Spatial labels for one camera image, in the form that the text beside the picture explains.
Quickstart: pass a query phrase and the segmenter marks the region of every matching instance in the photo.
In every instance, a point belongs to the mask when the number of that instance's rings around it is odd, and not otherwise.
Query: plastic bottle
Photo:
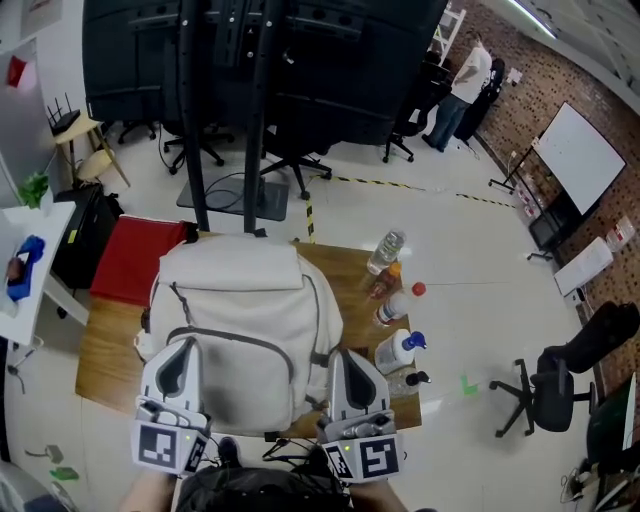
[[[382,375],[387,375],[404,366],[409,366],[416,357],[416,347],[427,348],[424,334],[398,329],[378,345],[375,354],[376,368]]]
[[[369,261],[367,261],[367,269],[369,272],[374,276],[377,276],[385,268],[391,265],[398,257],[398,253],[400,252],[400,249],[402,249],[406,240],[407,235],[405,235],[403,231],[400,231],[399,229],[392,229],[389,231],[378,244],[378,247],[369,258]]]
[[[402,368],[387,377],[391,398],[411,396],[420,390],[420,383],[429,384],[431,378],[425,372],[419,372],[413,367]]]
[[[373,314],[373,323],[378,327],[389,327],[393,322],[409,312],[411,303],[425,294],[427,287],[424,283],[416,283],[409,292],[399,290],[380,306]]]
[[[382,297],[384,297],[396,284],[396,282],[400,278],[401,272],[402,263],[392,263],[388,268],[385,268],[382,272],[380,272],[378,279],[371,287],[369,297],[372,299],[381,299]]]

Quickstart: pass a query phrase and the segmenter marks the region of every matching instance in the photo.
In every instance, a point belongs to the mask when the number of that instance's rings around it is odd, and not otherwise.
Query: person
[[[480,95],[473,104],[464,112],[462,121],[456,128],[453,136],[463,142],[467,142],[476,132],[480,123],[489,112],[489,107],[498,99],[502,90],[502,79],[504,78],[504,61],[495,59],[491,65],[489,82],[482,88]]]
[[[451,92],[440,102],[436,125],[428,136],[422,135],[422,139],[429,146],[441,153],[444,153],[465,111],[476,100],[489,78],[491,55],[482,46],[480,33],[476,32],[474,39],[475,47],[453,80]]]
[[[353,484],[349,487],[350,497],[345,495],[319,446],[310,450],[304,463],[292,471],[243,467],[237,445],[230,437],[218,443],[218,456],[220,466],[208,466],[185,480],[176,512],[407,512],[387,481]],[[119,511],[170,512],[175,485],[174,475],[145,470]]]

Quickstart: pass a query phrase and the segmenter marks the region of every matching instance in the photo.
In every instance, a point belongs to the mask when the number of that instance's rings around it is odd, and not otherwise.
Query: jeans
[[[453,94],[449,94],[440,102],[436,114],[436,125],[429,134],[429,141],[433,146],[444,151],[468,107],[469,103]]]

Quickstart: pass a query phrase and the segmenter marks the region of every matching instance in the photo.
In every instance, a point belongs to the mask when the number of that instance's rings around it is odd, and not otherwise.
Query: bottle cap
[[[416,347],[427,348],[427,342],[424,334],[420,331],[414,331],[411,336],[402,340],[402,348],[405,350],[413,350]]]
[[[427,292],[427,287],[424,285],[424,283],[417,282],[411,287],[411,292],[416,297],[420,297]]]
[[[431,377],[424,372],[410,373],[405,378],[405,382],[407,383],[407,386],[417,386],[421,382],[429,384],[431,382]]]
[[[392,263],[389,266],[389,275],[392,275],[393,277],[398,277],[401,272],[402,272],[402,263],[396,262],[396,263]]]

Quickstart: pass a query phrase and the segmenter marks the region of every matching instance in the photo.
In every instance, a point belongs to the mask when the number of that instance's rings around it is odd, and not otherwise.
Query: ceiling light
[[[549,37],[553,37],[554,39],[558,38],[553,32],[551,32],[551,29],[549,27],[547,27],[544,23],[542,23],[542,21],[536,18],[533,14],[531,14],[529,10],[525,8],[520,2],[516,0],[508,0],[508,2],[513,6],[515,6],[527,18],[533,21],[538,26],[538,28],[540,28]]]

